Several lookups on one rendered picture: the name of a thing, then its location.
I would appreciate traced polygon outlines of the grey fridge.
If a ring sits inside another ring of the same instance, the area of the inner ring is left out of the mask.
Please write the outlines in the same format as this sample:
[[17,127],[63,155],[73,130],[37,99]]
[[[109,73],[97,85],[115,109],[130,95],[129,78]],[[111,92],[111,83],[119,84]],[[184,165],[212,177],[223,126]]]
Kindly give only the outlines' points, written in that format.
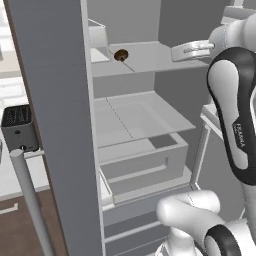
[[[192,37],[193,30],[201,30],[206,19],[214,14],[213,9],[206,6],[193,6],[193,2],[199,4],[212,4],[221,0],[163,0],[160,8],[159,36],[167,44],[178,43],[182,39]],[[221,28],[214,30],[210,36],[214,48],[210,54],[225,54],[234,45],[238,46],[236,54],[242,52],[242,48],[251,50],[256,40],[256,14],[253,14],[243,21],[235,20]],[[232,96],[237,96],[241,85],[233,77],[235,74],[234,64],[220,60],[213,64],[207,73],[207,82],[212,87],[209,94],[209,102],[219,104],[218,95],[224,89],[229,89]],[[100,199],[100,170],[97,156],[96,142],[96,119],[95,107],[93,105],[94,87],[91,56],[86,56],[87,75],[87,98],[88,98],[88,124],[90,126],[91,150],[93,163],[90,166],[88,182],[95,186],[95,199]],[[241,256],[256,256],[256,153],[247,155],[249,162],[253,164],[254,184],[249,186],[242,184],[243,198],[245,203],[244,214],[236,222],[230,222],[215,226],[205,236],[202,246],[209,256],[220,256],[222,250],[230,247],[230,242],[237,243],[236,248]]]

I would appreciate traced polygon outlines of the brown mushroom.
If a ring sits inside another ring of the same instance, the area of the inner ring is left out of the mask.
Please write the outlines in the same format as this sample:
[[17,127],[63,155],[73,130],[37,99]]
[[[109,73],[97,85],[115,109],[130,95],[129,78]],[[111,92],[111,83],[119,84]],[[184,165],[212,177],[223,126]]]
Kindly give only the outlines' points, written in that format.
[[125,49],[119,49],[115,54],[114,54],[114,59],[116,61],[121,61],[124,62],[127,58],[129,57],[129,53]]

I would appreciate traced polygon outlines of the grey black toaster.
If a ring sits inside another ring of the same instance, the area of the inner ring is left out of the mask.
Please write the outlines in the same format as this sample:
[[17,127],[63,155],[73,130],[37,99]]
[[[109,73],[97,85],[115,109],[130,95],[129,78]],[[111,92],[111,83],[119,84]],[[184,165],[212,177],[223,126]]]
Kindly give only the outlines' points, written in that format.
[[39,149],[34,119],[28,104],[6,107],[1,130],[9,151],[22,149],[24,152],[35,152]]

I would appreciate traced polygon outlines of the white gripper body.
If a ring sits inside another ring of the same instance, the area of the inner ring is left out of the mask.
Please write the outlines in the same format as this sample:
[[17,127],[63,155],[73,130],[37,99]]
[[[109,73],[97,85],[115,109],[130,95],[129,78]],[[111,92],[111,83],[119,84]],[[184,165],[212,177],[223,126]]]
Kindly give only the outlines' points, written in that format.
[[172,61],[180,62],[207,57],[213,48],[214,44],[208,40],[192,41],[174,46],[171,48]]

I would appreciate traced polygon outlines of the white fridge crisper drawer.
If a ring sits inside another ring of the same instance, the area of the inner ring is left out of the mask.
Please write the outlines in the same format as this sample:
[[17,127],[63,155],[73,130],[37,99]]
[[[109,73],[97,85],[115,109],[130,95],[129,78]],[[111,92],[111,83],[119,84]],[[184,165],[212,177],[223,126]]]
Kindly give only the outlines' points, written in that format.
[[188,144],[177,133],[98,149],[115,204],[161,191],[183,176]]

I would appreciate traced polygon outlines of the clear glass fridge shelf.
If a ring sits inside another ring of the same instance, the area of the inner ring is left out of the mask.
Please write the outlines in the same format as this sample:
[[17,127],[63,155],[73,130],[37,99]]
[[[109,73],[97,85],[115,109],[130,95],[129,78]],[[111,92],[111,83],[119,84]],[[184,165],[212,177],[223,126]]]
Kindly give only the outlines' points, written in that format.
[[94,101],[98,147],[194,129],[154,91]]

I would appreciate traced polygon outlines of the grey freezer drawer front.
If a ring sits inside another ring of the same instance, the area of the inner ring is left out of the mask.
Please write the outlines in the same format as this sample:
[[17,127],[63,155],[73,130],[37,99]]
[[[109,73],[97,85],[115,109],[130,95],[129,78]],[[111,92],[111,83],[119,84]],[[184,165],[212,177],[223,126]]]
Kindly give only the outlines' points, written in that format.
[[158,199],[144,199],[103,211],[106,256],[146,256],[168,234],[155,209]]

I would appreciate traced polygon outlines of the brown cabinet drawer front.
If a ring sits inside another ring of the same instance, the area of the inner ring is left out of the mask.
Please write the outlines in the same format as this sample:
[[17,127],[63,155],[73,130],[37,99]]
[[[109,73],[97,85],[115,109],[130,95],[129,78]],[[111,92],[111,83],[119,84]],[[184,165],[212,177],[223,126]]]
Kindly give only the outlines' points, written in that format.
[[[37,197],[56,256],[67,256],[51,192],[38,192]],[[24,198],[0,201],[0,210],[15,203],[17,210],[0,215],[0,256],[44,256]]]

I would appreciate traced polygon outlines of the grey fridge door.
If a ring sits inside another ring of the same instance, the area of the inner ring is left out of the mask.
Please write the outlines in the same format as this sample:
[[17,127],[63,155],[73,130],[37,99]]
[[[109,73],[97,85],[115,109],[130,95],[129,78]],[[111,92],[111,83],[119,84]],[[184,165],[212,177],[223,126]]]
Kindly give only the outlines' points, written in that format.
[[69,256],[106,256],[87,0],[4,0]]

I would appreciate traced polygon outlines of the white fridge shelf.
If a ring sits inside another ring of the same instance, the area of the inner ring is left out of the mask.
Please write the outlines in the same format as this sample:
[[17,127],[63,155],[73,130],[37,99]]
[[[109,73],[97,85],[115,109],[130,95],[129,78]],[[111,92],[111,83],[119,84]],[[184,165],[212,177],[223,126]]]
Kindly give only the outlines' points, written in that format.
[[[124,62],[114,59],[114,54],[120,49],[128,51],[128,58]],[[92,75],[94,77],[173,71],[208,66],[207,59],[173,62],[171,48],[159,41],[111,44],[109,52],[110,60],[108,62],[92,63]]]

